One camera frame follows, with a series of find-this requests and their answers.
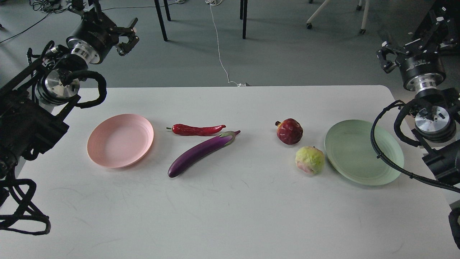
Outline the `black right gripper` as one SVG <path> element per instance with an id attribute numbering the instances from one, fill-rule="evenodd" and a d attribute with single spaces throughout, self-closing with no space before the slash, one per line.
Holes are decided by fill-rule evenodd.
<path id="1" fill-rule="evenodd" d="M 429 12 L 431 24 L 422 29 L 418 38 L 397 46 L 389 41 L 382 42 L 376 55 L 381 69 L 391 73 L 398 67 L 404 89 L 421 91 L 426 87 L 437 87 L 445 78 L 440 51 L 457 45 L 457 25 L 454 18 L 445 14 L 437 16 Z M 395 55 L 394 61 L 387 56 Z"/>

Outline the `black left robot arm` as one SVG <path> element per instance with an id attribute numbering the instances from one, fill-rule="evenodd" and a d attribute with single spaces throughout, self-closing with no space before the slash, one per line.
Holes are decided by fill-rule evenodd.
<path id="1" fill-rule="evenodd" d="M 34 205 L 36 183 L 18 179 L 21 159 L 33 161 L 52 149 L 67 133 L 64 119 L 73 108 L 92 108 L 107 97 L 106 79 L 90 71 L 112 48 L 120 56 L 139 42 L 134 18 L 118 26 L 103 11 L 98 0 L 72 0 L 68 10 L 81 17 L 65 45 L 47 43 L 40 54 L 28 51 L 28 66 L 13 77 L 0 93 L 1 204 L 11 197 L 17 203 L 10 215 L 1 215 L 1 230 L 26 235 L 47 235 L 49 217 Z"/>

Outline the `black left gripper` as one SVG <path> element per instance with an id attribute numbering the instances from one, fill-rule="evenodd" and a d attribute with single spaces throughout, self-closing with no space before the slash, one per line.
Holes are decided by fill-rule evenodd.
<path id="1" fill-rule="evenodd" d="M 99 1 L 89 0 L 90 9 L 86 10 L 82 0 L 71 0 L 67 9 L 78 14 L 82 19 L 66 40 L 71 54 L 82 57 L 88 64 L 100 64 L 113 47 L 119 56 L 125 56 L 139 42 L 135 25 L 138 18 L 133 18 L 127 27 L 118 27 L 102 12 Z M 127 42 L 119 38 L 126 36 Z"/>

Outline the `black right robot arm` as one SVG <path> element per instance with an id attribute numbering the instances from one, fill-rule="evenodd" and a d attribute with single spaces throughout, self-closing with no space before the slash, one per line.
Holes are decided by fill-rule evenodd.
<path id="1" fill-rule="evenodd" d="M 404 89 L 415 93 L 410 102 L 397 100 L 379 113 L 370 130 L 371 146 L 386 165 L 424 184 L 459 192 L 459 140 L 433 149 L 430 143 L 445 143 L 453 139 L 459 125 L 459 91 L 454 88 L 439 90 L 446 74 L 440 59 L 441 49 L 458 44 L 456 23 L 452 17 L 435 17 L 431 10 L 430 28 L 404 46 L 384 41 L 376 54 L 381 69 L 386 73 L 398 68 Z M 375 128 L 383 115 L 392 108 L 399 113 L 394 121 L 396 136 L 404 143 L 423 147 L 427 151 L 422 160 L 434 175 L 429 179 L 398 166 L 380 149 Z"/>

